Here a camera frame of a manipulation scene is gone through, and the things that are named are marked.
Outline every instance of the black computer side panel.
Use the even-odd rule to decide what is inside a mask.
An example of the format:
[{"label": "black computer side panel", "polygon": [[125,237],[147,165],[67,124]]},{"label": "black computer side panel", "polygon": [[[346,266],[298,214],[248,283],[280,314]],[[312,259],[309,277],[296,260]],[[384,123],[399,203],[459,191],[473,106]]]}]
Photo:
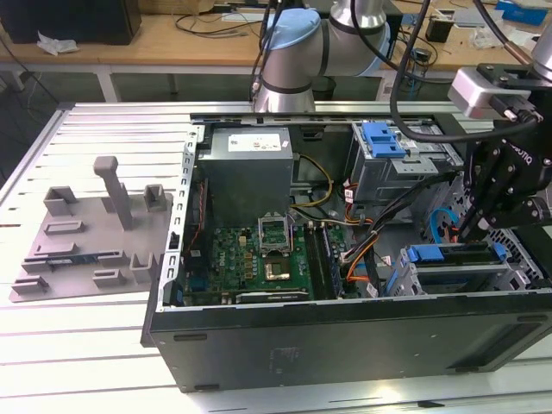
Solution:
[{"label": "black computer side panel", "polygon": [[552,330],[552,293],[155,313],[182,392],[489,372]]}]

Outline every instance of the blue cable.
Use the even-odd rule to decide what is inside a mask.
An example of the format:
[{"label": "blue cable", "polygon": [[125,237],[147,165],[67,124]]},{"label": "blue cable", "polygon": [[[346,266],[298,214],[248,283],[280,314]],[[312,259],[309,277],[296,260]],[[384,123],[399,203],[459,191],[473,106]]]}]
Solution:
[{"label": "blue cable", "polygon": [[430,216],[430,229],[431,229],[431,235],[433,235],[433,240],[437,244],[442,242],[441,237],[439,236],[439,231],[437,230],[437,213],[439,212],[448,214],[453,224],[457,224],[460,221],[460,218],[458,218],[456,213],[454,213],[452,210],[443,209],[443,208],[434,209],[431,212],[431,216]]}]

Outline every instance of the metal workbench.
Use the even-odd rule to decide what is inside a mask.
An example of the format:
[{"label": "metal workbench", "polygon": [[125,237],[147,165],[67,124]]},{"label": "metal workbench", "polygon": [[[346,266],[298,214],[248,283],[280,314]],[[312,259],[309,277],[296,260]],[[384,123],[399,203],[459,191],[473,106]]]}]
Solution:
[{"label": "metal workbench", "polygon": [[[388,111],[385,103],[325,103],[318,109]],[[454,113],[468,131],[491,127],[467,120],[449,103],[406,103],[402,109]],[[174,191],[183,153],[179,132],[189,114],[245,111],[244,103],[98,103],[53,115],[0,191],[0,412],[358,413],[419,410],[419,401],[443,404],[431,410],[435,414],[552,411],[552,338],[496,373],[182,394],[157,349],[140,345],[146,292],[8,301],[9,285],[46,212],[41,200],[50,186],[70,185],[77,197],[103,195],[91,166],[97,155],[113,154],[130,193],[152,182]]]}]

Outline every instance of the blue box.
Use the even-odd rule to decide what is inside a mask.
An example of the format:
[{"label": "blue box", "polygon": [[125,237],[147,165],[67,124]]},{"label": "blue box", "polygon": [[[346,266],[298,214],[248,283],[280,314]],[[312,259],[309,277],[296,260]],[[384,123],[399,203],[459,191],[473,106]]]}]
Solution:
[{"label": "blue box", "polygon": [[513,22],[540,26],[549,12],[548,9],[525,9],[506,0],[499,0],[496,10],[503,10],[502,18]]}]

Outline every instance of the ram slot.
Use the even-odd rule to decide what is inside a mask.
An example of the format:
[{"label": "ram slot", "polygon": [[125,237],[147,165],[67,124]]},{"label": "ram slot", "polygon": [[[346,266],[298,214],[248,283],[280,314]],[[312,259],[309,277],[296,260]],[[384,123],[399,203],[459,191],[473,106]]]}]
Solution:
[{"label": "ram slot", "polygon": [[332,275],[332,265],[334,264],[334,256],[331,253],[331,247],[324,233],[325,229],[318,228],[315,230],[317,240],[318,260],[320,269],[322,270],[322,278],[326,299],[337,298],[336,289],[334,287],[334,278]]},{"label": "ram slot", "polygon": [[306,246],[307,262],[309,265],[310,282],[314,298],[317,300],[326,299],[326,288],[324,286],[322,268],[318,255],[317,238],[315,230],[304,226],[304,244]]}]

